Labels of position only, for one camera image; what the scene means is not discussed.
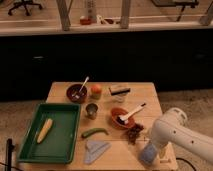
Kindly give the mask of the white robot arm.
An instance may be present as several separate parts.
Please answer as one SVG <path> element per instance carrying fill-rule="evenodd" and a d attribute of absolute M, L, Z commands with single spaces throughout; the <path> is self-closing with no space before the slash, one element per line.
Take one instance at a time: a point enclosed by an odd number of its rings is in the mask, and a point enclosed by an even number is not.
<path fill-rule="evenodd" d="M 170 108 L 154 121 L 151 143 L 160 150 L 172 142 L 213 164 L 213 138 L 186 128 L 186 122 L 184 111 Z"/>

